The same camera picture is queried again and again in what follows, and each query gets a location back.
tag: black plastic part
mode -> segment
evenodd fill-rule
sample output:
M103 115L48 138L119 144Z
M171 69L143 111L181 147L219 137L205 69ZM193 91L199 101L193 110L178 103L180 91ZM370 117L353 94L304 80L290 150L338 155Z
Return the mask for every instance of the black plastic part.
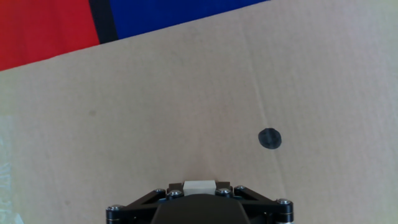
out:
M218 182L216 187L231 189L229 182ZM183 192L182 184L170 184L167 191L170 190ZM205 194L172 200L165 200L165 197L165 192L152 191L118 211L107 210L107 224L275 224L294 221L293 203L281 205L248 188L235 189L234 194L226 197Z
M207 194L195 194L162 204L152 224L249 224L239 201Z
M289 214L280 214L276 213L274 215L275 222L280 222L280 223L290 223L294 221L293 213Z

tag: blue region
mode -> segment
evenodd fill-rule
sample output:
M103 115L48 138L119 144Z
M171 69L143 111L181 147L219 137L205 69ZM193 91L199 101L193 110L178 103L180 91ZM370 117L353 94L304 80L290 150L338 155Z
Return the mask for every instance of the blue region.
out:
M266 0L110 0L120 39Z

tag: black metal bracket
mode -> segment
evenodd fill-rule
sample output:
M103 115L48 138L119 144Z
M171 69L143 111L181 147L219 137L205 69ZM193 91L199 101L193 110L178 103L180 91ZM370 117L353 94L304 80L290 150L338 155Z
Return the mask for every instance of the black metal bracket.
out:
M216 191L220 189L228 189L230 192L227 194L215 193L215 195L236 199L243 207L251 223L257 223L254 221L258 220L258 217L260 217L259 223L267 224L292 223L294 220L293 203L290 201L279 203L247 187L239 186L233 189L229 182L217 182ZM181 194L174 197L170 196L169 193L174 190L180 191ZM184 197L183 184L169 184L167 190L153 190L125 207L107 209L106 223L132 224L138 220L147 220L146 223L150 223L157 209L163 203L170 200L177 201L180 197Z

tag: black dot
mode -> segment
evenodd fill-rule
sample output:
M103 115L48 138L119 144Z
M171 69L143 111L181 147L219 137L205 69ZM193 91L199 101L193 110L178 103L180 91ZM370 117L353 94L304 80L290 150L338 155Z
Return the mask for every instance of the black dot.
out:
M259 141L267 149L277 149L282 143L282 137L274 128L266 128L259 133Z

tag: white plastic piece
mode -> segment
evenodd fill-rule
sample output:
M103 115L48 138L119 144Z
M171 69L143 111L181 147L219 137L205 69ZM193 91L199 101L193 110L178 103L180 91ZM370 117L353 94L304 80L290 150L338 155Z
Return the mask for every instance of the white plastic piece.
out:
M214 180L185 181L184 195L211 194L216 192L216 182Z

